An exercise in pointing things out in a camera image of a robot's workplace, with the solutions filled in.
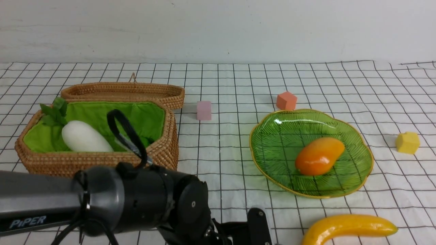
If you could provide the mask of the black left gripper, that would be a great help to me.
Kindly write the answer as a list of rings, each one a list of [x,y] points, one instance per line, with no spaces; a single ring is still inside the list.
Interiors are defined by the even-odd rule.
[[[245,222],[219,223],[211,219],[205,245],[272,245],[265,211],[250,208]]]

